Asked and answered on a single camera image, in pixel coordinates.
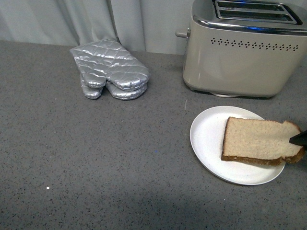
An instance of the toaster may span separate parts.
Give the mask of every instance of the toaster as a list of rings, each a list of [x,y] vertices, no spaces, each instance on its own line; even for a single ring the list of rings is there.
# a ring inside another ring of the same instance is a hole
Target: toaster
[[[307,52],[307,11],[293,4],[195,0],[187,30],[184,82],[224,97],[272,97]]]

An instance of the bread slice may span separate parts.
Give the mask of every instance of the bread slice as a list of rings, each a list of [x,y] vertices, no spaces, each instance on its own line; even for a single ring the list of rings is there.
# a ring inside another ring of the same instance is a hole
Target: bread slice
[[[289,121],[230,117],[224,133],[222,160],[263,165],[296,163],[302,159],[305,148],[289,143],[289,139],[300,132]]]

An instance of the white curtain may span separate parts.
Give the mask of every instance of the white curtain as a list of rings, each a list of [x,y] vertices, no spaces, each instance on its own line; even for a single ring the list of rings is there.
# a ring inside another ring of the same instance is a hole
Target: white curtain
[[[183,54],[194,0],[0,0],[0,40],[77,46],[118,38],[131,51]],[[307,8],[306,0],[284,0]]]

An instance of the quilted oven mitt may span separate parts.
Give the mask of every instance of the quilted oven mitt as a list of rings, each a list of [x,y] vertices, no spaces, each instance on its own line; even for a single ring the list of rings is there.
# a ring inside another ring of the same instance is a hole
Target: quilted oven mitt
[[[70,52],[89,99],[100,97],[104,86],[121,100],[135,99],[147,89],[148,69],[115,40],[88,43]]]

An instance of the white plate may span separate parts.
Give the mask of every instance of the white plate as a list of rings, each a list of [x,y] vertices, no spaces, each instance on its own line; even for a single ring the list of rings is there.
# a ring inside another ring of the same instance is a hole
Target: white plate
[[[221,160],[225,126],[230,116],[263,120],[251,111],[232,106],[203,111],[195,118],[190,130],[191,144],[198,159],[214,175],[235,184],[258,185],[274,180],[283,171],[285,163],[262,166]]]

